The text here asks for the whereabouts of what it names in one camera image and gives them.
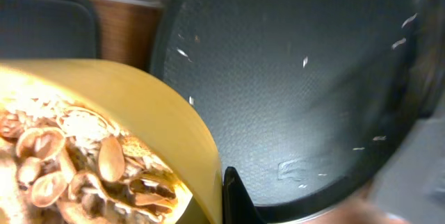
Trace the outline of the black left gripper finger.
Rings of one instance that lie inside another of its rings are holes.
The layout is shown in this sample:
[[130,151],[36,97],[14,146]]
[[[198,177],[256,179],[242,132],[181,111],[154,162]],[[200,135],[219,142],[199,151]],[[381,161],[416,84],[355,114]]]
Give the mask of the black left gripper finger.
[[234,167],[227,167],[222,186],[224,224],[266,224],[253,205]]

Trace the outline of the yellow bowl with food scraps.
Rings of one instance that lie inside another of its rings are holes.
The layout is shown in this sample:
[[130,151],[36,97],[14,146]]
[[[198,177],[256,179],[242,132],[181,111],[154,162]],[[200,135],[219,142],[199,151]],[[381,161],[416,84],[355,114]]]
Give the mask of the yellow bowl with food scraps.
[[1,72],[46,81],[116,120],[176,172],[210,223],[223,221],[216,144],[195,109],[162,81],[95,59],[9,60]]

